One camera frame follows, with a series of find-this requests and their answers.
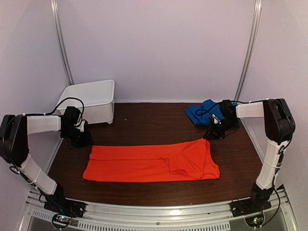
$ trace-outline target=vertical metal post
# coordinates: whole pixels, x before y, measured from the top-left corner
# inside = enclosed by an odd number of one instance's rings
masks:
[[[60,15],[59,15],[59,10],[58,10],[58,1],[57,0],[51,0],[51,10],[52,10],[52,15],[53,15],[54,25],[55,25],[55,29],[56,29],[58,44],[59,44],[59,48],[60,48],[60,55],[61,55],[62,64],[63,64],[63,67],[64,67],[66,79],[67,79],[67,82],[68,82],[69,85],[73,85],[74,80],[73,80],[71,68],[69,66],[66,50],[65,50],[64,39],[63,39],[61,23],[60,23]]]
[[[243,90],[243,86],[245,83],[245,79],[247,77],[247,73],[249,70],[249,66],[251,63],[251,59],[252,59],[252,53],[253,53],[253,49],[256,43],[256,39],[257,39],[257,33],[258,33],[258,29],[259,29],[259,24],[260,24],[260,18],[261,18],[261,7],[262,5],[262,0],[256,0],[255,3],[255,11],[254,11],[254,16],[253,16],[253,20],[252,20],[252,25],[251,25],[251,31],[250,31],[250,37],[249,37],[249,42],[248,42],[248,47],[247,47],[247,52],[246,52],[246,56],[245,56],[245,61],[244,61],[244,65],[243,65],[243,69],[242,69],[242,74],[241,74],[241,78],[240,78],[240,82],[235,94],[235,98],[234,100],[239,100],[240,95],[242,93]]]

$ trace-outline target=orange-red fabric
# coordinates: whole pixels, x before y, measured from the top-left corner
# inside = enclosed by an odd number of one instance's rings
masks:
[[[93,146],[83,179],[101,182],[164,182],[217,179],[210,143]]]

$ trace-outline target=folded red garment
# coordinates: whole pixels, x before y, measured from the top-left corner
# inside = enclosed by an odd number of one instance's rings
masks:
[[[100,182],[164,182],[217,179],[210,143],[93,146],[83,179]]]

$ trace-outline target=white panel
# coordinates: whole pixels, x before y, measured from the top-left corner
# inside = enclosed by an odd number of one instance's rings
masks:
[[[116,102],[234,98],[254,0],[59,1],[76,83],[114,79]]]
[[[66,80],[50,2],[0,0],[0,120],[5,114],[48,112]],[[47,169],[58,134],[29,137],[32,157]],[[0,159],[0,230],[14,231],[29,186]]]
[[[285,98],[296,123],[277,185],[283,183],[301,231],[307,230],[308,211],[308,2],[263,1],[254,57],[242,101]],[[264,122],[250,126],[265,149]]]

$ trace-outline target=robotic arm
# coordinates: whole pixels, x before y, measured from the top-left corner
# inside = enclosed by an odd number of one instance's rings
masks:
[[[238,127],[238,119],[264,118],[265,132],[268,138],[267,152],[261,172],[253,184],[250,198],[231,203],[233,216],[242,216],[270,208],[268,202],[274,191],[274,182],[282,166],[284,151],[291,142],[295,131],[295,122],[284,99],[269,99],[255,103],[232,105],[230,100],[223,100],[219,108],[225,117],[217,120],[210,117],[210,126],[206,137],[225,138],[225,131]]]
[[[84,203],[65,198],[63,187],[46,175],[32,159],[28,149],[28,135],[60,131],[74,147],[93,144],[87,121],[75,107],[67,107],[63,115],[5,115],[0,126],[0,156],[10,169],[20,174],[29,184],[37,186],[45,196],[45,209],[82,217]]]

